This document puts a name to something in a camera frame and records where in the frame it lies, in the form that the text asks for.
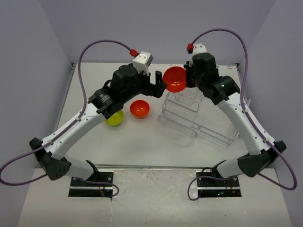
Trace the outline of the orange plastic bowl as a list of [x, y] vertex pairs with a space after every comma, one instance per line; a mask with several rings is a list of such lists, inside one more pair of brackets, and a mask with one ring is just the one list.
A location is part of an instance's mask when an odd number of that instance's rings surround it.
[[167, 90], [169, 92], [181, 92], [187, 87], [186, 71], [179, 66], [170, 67], [164, 72], [163, 81], [167, 85]]
[[130, 105], [130, 113], [136, 118], [145, 118], [150, 111], [150, 105], [147, 101], [136, 100]]

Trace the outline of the yellow-green plastic bowl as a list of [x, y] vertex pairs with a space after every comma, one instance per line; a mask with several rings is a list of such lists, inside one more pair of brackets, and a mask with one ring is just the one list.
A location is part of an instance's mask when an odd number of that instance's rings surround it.
[[105, 120], [105, 123], [109, 126], [119, 126], [124, 119], [124, 112], [122, 110], [117, 111], [111, 117]]

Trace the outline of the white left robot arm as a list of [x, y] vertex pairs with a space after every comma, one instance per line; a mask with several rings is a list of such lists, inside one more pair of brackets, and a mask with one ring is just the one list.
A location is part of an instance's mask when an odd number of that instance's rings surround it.
[[162, 73], [155, 72], [155, 84], [150, 83], [150, 74], [139, 72], [133, 64], [122, 65], [110, 80], [106, 81], [88, 99], [78, 115], [52, 135], [33, 138], [29, 145], [40, 166], [50, 180], [58, 180], [67, 175], [80, 178], [88, 185], [98, 182], [98, 169], [91, 161], [79, 161], [66, 156], [69, 149], [90, 130], [122, 110], [124, 104], [139, 94], [160, 98], [166, 89]]

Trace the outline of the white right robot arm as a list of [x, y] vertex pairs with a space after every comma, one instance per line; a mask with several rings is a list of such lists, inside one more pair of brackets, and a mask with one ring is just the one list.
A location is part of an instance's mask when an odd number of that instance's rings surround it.
[[233, 78], [219, 76], [214, 56], [207, 52], [196, 54], [186, 62], [184, 68], [187, 87], [199, 88], [204, 97], [210, 99], [228, 117], [248, 151], [242, 157], [222, 161], [212, 168], [214, 172], [211, 180], [215, 185], [223, 185], [228, 177], [234, 175], [254, 177], [277, 159], [275, 149], [281, 153], [286, 150], [282, 140], [276, 141], [268, 133], [264, 137], [258, 134], [264, 128], [253, 114], [251, 118], [257, 128], [251, 125], [241, 106], [240, 88]]

